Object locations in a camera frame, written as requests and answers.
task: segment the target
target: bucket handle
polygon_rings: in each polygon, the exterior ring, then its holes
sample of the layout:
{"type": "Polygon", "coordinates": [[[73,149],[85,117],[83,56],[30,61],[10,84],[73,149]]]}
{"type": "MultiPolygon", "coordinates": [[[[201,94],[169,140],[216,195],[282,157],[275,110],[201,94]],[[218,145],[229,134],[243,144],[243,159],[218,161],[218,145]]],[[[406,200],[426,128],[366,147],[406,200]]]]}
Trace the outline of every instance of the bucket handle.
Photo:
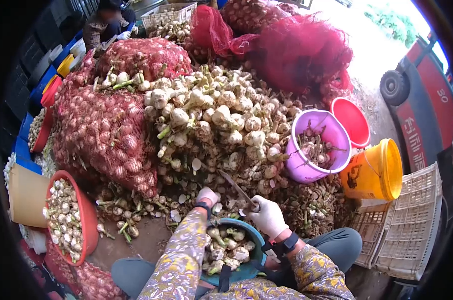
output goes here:
{"type": "Polygon", "coordinates": [[[381,176],[378,174],[378,172],[374,169],[374,167],[370,164],[370,162],[368,161],[368,158],[367,158],[367,155],[365,154],[365,151],[363,151],[363,156],[365,157],[365,160],[367,161],[367,164],[370,166],[370,168],[375,172],[375,174],[378,175],[378,177],[381,178],[381,176]]]}

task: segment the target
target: white plastic crate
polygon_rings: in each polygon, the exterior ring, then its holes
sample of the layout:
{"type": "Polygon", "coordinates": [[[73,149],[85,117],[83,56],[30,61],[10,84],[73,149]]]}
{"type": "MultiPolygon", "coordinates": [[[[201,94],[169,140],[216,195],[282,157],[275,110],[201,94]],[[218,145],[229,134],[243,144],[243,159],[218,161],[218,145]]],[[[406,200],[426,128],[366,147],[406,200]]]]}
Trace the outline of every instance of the white plastic crate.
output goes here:
{"type": "Polygon", "coordinates": [[[401,279],[422,278],[438,231],[442,196],[436,162],[403,176],[391,223],[374,257],[376,269],[401,279]]]}
{"type": "Polygon", "coordinates": [[[196,7],[196,2],[160,5],[143,14],[141,21],[143,22],[145,31],[148,33],[156,29],[162,22],[166,23],[171,20],[177,20],[179,22],[189,21],[196,7]]]}
{"type": "Polygon", "coordinates": [[[392,202],[356,209],[350,227],[359,232],[363,242],[360,255],[355,261],[356,265],[372,268],[380,240],[391,222],[393,209],[392,202]]]}

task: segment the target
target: gloved hand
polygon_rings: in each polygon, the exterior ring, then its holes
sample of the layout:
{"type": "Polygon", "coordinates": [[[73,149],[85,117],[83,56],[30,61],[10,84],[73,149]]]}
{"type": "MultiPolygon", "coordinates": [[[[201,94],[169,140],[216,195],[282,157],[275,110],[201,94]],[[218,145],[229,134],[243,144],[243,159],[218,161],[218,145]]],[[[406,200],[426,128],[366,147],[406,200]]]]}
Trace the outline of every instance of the gloved hand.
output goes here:
{"type": "Polygon", "coordinates": [[[204,187],[199,191],[197,202],[199,202],[203,198],[210,199],[211,207],[213,207],[218,201],[220,201],[220,197],[215,194],[215,192],[212,191],[212,189],[210,189],[209,187],[204,187]]]}
{"type": "Polygon", "coordinates": [[[254,196],[252,201],[258,203],[259,212],[254,213],[250,210],[244,212],[255,223],[258,229],[263,231],[271,239],[278,237],[282,231],[289,228],[285,224],[283,213],[278,204],[259,195],[254,196]]]}
{"type": "Polygon", "coordinates": [[[122,32],[120,33],[120,35],[118,37],[116,37],[117,40],[126,40],[126,39],[129,39],[130,38],[130,31],[125,31],[125,32],[122,32]]]}

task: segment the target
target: worker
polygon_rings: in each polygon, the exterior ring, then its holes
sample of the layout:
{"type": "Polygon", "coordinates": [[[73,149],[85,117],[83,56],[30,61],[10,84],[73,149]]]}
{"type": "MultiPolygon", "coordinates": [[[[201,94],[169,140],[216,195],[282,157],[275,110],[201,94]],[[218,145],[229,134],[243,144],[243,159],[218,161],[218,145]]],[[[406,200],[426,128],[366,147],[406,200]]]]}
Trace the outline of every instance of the worker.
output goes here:
{"type": "Polygon", "coordinates": [[[97,10],[88,18],[83,28],[83,40],[86,50],[103,47],[110,39],[126,40],[130,38],[127,27],[135,23],[135,12],[121,10],[122,0],[100,0],[97,10]]]}
{"type": "MultiPolygon", "coordinates": [[[[259,212],[247,212],[247,217],[260,231],[277,243],[295,236],[278,204],[258,195],[252,200],[259,204],[259,212]]],[[[351,228],[292,243],[286,253],[291,268],[277,278],[288,279],[290,273],[293,282],[288,284],[295,289],[257,277],[232,282],[226,285],[228,291],[219,292],[201,281],[207,218],[218,201],[210,188],[201,189],[195,207],[178,225],[156,267],[137,258],[117,260],[111,270],[115,284],[132,299],[354,299],[344,272],[360,254],[362,238],[351,228]]]]}

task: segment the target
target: tire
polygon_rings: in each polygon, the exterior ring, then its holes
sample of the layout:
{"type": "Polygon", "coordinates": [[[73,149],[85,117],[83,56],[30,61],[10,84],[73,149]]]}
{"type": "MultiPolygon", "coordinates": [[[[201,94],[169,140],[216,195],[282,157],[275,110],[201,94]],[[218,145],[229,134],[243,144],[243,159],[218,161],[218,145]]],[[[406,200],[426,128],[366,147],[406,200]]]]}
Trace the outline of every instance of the tire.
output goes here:
{"type": "Polygon", "coordinates": [[[389,70],[381,77],[379,91],[386,103],[399,106],[410,94],[410,83],[400,72],[389,70]]]}

